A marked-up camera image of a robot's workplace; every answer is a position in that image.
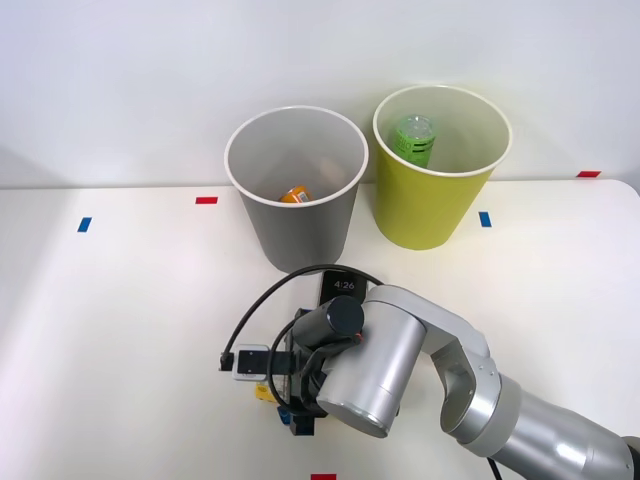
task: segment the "yellow trash bin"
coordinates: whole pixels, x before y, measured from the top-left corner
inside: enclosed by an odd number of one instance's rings
[[[429,118],[435,143],[427,169],[389,145],[407,115]],[[379,146],[375,219],[393,243],[426,250],[446,242],[491,172],[511,147],[511,125],[488,100],[444,85],[405,88],[385,98],[373,117]]]

